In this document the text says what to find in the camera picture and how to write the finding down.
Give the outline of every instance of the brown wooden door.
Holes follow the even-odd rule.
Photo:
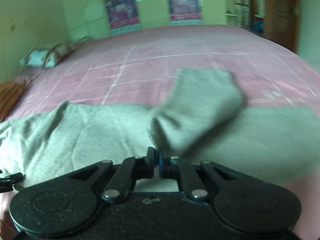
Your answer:
[[[253,27],[253,18],[258,14],[258,0],[249,0],[250,5],[250,28]]]
[[[297,4],[298,0],[266,0],[265,28],[269,37],[265,37],[293,52],[297,47],[299,27]]]

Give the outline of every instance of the green wall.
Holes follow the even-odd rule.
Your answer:
[[[168,0],[136,0],[142,29],[170,25]],[[227,24],[226,0],[200,0],[204,24]],[[72,40],[110,36],[104,0],[62,0]]]
[[[300,0],[297,54],[320,70],[320,0]]]
[[[34,47],[68,39],[61,0],[0,0],[0,82],[15,77]]]

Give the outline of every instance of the doorway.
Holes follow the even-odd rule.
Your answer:
[[[252,29],[254,16],[258,14],[258,0],[249,0],[249,6],[250,6],[249,26]]]
[[[266,0],[263,37],[296,51],[299,0]]]

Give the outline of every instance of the orange striped cloth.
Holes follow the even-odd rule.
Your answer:
[[[27,84],[17,82],[0,83],[0,122],[2,122],[15,106],[25,91]]]

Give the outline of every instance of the gray fabric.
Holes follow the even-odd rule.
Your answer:
[[[63,102],[50,113],[0,124],[0,169],[28,187],[92,163],[120,163],[164,147],[195,163],[211,160],[271,182],[318,166],[320,122],[309,108],[245,108],[226,71],[182,70],[155,108]],[[143,181],[139,190],[173,190]]]

